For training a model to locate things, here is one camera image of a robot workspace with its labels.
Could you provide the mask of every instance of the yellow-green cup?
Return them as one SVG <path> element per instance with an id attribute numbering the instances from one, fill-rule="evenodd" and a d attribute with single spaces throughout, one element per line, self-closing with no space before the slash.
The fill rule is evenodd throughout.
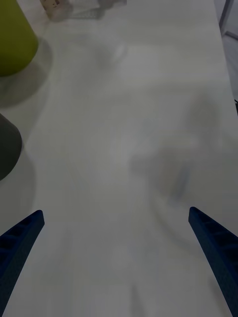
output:
<path id="1" fill-rule="evenodd" d="M 38 40 L 16 0 L 0 0 L 0 76 L 25 68 Z"/>

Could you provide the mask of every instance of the green cup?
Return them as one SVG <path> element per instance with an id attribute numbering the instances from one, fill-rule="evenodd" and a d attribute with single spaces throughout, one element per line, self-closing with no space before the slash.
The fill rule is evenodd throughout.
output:
<path id="1" fill-rule="evenodd" d="M 0 76 L 25 68 L 38 40 L 16 0 L 0 0 Z"/>

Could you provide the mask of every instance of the white countertop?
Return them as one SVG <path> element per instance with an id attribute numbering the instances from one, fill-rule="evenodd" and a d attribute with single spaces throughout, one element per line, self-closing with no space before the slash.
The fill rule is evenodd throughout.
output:
<path id="1" fill-rule="evenodd" d="M 238 118 L 212 0 L 38 13 L 37 55 L 1 82 L 24 150 L 0 183 L 0 230 L 37 209 L 46 225 L 4 317 L 230 316 L 188 223 L 196 206 L 238 234 Z"/>

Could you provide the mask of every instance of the white table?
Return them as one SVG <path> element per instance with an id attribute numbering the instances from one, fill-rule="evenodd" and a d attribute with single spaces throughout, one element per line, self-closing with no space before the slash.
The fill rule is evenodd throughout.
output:
<path id="1" fill-rule="evenodd" d="M 0 229 L 37 209 L 46 225 L 4 317 L 230 316 L 188 224 L 194 205 L 238 234 L 212 0 L 130 0 L 98 22 L 40 12 L 37 56 L 2 82 L 25 147 L 0 184 Z"/>

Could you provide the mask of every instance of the floor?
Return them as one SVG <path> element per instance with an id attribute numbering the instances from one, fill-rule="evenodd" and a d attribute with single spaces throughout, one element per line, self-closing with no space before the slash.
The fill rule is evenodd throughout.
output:
<path id="1" fill-rule="evenodd" d="M 225 0 L 214 0 L 217 17 L 220 19 Z M 227 29 L 238 34 L 238 0 L 235 0 L 230 17 L 227 23 Z M 227 59 L 227 68 L 230 75 L 232 92 L 234 98 L 238 99 L 238 41 L 225 36 L 223 38 L 224 51 Z"/>

